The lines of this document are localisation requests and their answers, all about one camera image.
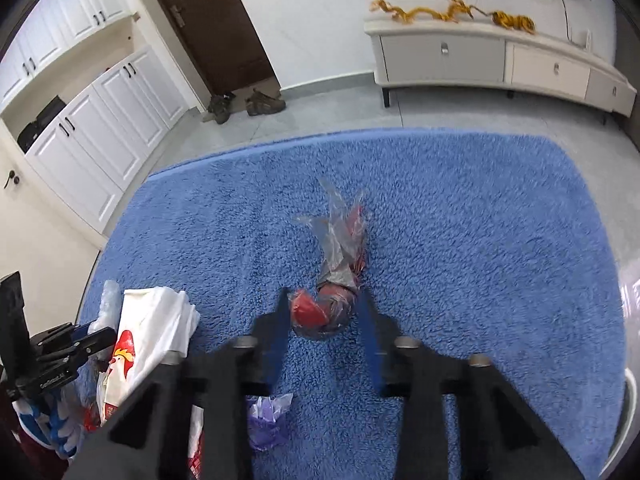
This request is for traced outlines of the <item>purple candy wrapper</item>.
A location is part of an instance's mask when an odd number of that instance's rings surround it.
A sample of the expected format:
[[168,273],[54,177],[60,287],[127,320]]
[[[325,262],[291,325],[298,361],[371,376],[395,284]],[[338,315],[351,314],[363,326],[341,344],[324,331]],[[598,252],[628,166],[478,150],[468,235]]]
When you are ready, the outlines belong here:
[[255,452],[267,452],[288,438],[288,412],[293,393],[282,396],[249,396],[247,403],[247,434]]

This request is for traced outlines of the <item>white red plastic bag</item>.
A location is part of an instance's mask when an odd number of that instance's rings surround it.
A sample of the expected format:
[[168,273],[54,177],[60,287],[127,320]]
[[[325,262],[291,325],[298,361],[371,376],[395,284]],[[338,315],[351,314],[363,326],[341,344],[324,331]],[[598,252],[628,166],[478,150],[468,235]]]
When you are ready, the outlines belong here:
[[183,358],[200,322],[186,292],[169,287],[127,289],[117,340],[96,385],[101,422],[106,422],[168,352]]

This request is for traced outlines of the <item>clear wrapper with red contents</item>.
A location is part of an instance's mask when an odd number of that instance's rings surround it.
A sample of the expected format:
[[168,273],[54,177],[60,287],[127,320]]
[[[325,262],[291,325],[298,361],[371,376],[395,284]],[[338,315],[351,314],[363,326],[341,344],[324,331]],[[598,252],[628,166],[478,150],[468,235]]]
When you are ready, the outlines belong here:
[[366,267],[368,226],[361,193],[349,204],[332,182],[321,178],[319,183],[328,196],[328,214],[296,219],[311,230],[322,251],[316,291],[299,289],[288,300],[294,332],[312,340],[332,337],[352,319]]

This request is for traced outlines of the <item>blue fluffy table cloth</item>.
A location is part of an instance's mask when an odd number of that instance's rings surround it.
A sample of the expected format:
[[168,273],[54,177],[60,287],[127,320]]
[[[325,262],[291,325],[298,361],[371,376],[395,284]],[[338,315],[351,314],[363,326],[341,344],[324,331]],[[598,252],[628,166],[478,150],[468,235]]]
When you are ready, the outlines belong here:
[[585,181],[542,136],[342,132],[167,168],[120,217],[81,319],[107,280],[167,286],[200,312],[191,351],[216,349],[282,287],[316,282],[321,250],[300,218],[328,211],[323,182],[363,199],[378,308],[438,352],[488,354],[597,478],[624,394],[617,269]]

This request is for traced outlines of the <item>brown shoe left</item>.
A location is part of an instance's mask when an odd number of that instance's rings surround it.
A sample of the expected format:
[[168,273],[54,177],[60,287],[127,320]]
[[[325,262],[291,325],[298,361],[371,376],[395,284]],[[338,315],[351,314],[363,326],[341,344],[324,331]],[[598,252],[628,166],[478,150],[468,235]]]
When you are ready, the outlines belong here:
[[206,113],[202,116],[202,122],[216,122],[217,125],[228,122],[235,98],[236,95],[233,92],[213,94],[207,105]]

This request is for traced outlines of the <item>white upper cabinets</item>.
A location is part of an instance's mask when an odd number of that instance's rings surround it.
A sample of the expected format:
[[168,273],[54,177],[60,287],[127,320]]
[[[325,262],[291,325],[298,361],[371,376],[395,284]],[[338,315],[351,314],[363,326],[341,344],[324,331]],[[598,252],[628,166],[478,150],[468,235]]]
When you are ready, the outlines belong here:
[[68,50],[130,15],[125,0],[39,0],[3,55],[1,106]]

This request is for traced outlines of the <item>white low TV cabinet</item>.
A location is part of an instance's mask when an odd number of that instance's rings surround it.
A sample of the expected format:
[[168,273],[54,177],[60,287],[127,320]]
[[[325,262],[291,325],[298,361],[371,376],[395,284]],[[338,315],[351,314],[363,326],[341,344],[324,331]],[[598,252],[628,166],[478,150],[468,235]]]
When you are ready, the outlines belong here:
[[528,92],[630,117],[637,90],[616,68],[582,48],[544,35],[491,24],[389,18],[366,21],[374,81],[390,105],[390,90],[422,86]]

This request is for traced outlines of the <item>dark brown entrance door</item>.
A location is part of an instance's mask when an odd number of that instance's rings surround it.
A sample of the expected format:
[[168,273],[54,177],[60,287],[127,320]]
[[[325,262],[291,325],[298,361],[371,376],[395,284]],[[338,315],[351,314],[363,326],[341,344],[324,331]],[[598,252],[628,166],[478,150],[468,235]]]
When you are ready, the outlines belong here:
[[274,76],[241,0],[160,0],[211,92],[223,94]]

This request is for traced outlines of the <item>golden tiger figurine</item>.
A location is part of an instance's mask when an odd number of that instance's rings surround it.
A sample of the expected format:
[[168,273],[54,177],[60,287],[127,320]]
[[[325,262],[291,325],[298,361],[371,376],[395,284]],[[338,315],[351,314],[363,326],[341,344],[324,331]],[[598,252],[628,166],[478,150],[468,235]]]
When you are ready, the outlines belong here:
[[529,35],[536,34],[535,22],[526,15],[507,14],[503,11],[492,11],[489,13],[491,21],[502,28],[510,30],[519,30]]

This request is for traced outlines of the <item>golden dragon figurine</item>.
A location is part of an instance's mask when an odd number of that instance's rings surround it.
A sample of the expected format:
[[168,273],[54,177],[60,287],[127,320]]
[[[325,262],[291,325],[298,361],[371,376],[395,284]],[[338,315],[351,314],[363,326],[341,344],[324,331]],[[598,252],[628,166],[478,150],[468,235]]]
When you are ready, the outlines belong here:
[[449,0],[448,8],[445,12],[439,12],[427,6],[415,6],[410,10],[404,10],[400,6],[394,6],[386,0],[373,0],[370,3],[369,10],[371,12],[382,11],[390,14],[393,21],[401,24],[411,24],[420,14],[426,14],[433,20],[443,22],[457,23],[457,16],[465,14],[469,18],[474,18],[474,13],[479,13],[485,18],[491,16],[491,13],[480,10],[477,6],[466,4],[463,0]]

